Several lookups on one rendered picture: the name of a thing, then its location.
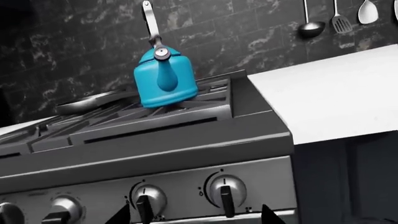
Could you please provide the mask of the grey steel gas stove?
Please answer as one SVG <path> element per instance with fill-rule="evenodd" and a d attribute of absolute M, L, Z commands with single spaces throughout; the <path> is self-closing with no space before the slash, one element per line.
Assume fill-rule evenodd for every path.
<path fill-rule="evenodd" d="M 83 114 L 0 130 L 0 204 L 41 224 L 61 195 L 83 207 L 80 224 L 105 224 L 126 204 L 142 224 L 131 187 L 160 187 L 167 206 L 150 224 L 261 224 L 267 205 L 299 224 L 292 134 L 244 70 L 197 81 L 196 97 L 146 109 L 135 93 Z M 236 175 L 247 199 L 233 218 L 203 193 L 213 173 Z"/>

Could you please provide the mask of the dark cabinet door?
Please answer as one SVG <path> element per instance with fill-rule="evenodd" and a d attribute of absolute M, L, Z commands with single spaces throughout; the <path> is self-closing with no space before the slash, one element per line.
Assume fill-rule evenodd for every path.
<path fill-rule="evenodd" d="M 398 131 L 295 146 L 301 224 L 398 224 Z"/>

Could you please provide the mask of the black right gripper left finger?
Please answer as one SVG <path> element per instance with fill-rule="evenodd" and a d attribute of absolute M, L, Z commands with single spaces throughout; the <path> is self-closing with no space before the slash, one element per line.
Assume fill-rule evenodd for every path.
<path fill-rule="evenodd" d="M 114 214 L 105 224 L 130 224 L 130 205 L 126 204 Z"/>

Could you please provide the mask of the steel slotted spatula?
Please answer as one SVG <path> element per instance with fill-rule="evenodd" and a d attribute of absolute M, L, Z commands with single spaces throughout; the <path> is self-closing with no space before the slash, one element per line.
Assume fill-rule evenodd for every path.
<path fill-rule="evenodd" d="M 331 25 L 338 34 L 346 34 L 353 31 L 353 27 L 345 16 L 339 14 L 337 0 L 333 0 L 334 16 L 331 18 Z"/>

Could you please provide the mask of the steel stove knob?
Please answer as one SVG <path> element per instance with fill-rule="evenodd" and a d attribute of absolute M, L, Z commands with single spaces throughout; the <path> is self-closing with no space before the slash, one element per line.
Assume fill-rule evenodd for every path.
<path fill-rule="evenodd" d="M 167 206 L 167 197 L 164 191 L 153 184 L 138 182 L 129 192 L 129 202 L 139 214 L 142 224 L 150 224 L 162 216 Z"/>
<path fill-rule="evenodd" d="M 236 175 L 221 172 L 213 173 L 205 180 L 203 193 L 212 205 L 223 210 L 226 218 L 233 218 L 247 199 L 245 183 Z"/>
<path fill-rule="evenodd" d="M 80 224 L 82 217 L 81 203 L 71 196 L 61 195 L 52 201 L 50 211 L 41 224 Z"/>
<path fill-rule="evenodd" d="M 24 224 L 22 210 L 12 203 L 0 204 L 0 224 Z"/>

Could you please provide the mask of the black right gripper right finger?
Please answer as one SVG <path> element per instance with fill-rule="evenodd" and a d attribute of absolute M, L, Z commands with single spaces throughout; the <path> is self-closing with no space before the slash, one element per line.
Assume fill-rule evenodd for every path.
<path fill-rule="evenodd" d="M 286 224 L 267 205 L 262 205 L 261 224 Z"/>

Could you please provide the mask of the blue kettle with steel handle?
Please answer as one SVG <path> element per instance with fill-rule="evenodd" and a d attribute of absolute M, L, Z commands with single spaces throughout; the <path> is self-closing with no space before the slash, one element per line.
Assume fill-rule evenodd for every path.
<path fill-rule="evenodd" d="M 198 87 L 190 59 L 163 44 L 152 3 L 142 0 L 141 9 L 152 47 L 134 69 L 141 105 L 158 108 L 193 98 Z"/>

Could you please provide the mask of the white spoon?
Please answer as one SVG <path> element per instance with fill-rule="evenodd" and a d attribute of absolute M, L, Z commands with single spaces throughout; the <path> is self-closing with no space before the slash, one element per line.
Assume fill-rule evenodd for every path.
<path fill-rule="evenodd" d="M 376 5 L 371 0 L 364 0 L 359 7 L 358 20 L 360 24 L 372 24 L 379 18 Z"/>

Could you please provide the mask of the steel ladle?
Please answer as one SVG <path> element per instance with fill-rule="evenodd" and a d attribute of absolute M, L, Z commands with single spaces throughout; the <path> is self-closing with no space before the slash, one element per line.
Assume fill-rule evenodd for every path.
<path fill-rule="evenodd" d="M 310 22 L 308 16 L 307 0 L 303 0 L 305 23 L 298 27 L 298 34 L 303 39 L 312 39 L 319 36 L 325 29 L 325 22 Z"/>

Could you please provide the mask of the white kitchen counter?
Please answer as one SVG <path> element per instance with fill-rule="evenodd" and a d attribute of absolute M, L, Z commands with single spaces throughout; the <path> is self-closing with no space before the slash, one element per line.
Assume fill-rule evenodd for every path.
<path fill-rule="evenodd" d="M 398 130 L 398 44 L 249 79 L 297 145 Z"/>

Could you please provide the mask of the steel frying pan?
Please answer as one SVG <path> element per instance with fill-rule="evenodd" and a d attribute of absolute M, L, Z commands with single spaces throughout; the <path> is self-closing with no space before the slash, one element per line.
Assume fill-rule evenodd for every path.
<path fill-rule="evenodd" d="M 72 100 L 63 104 L 58 104 L 55 110 L 58 115 L 69 115 L 82 113 L 84 111 L 92 110 L 100 105 L 105 104 L 104 100 L 107 96 L 119 96 L 126 91 L 109 91 L 97 95 L 85 96 L 77 100 Z"/>

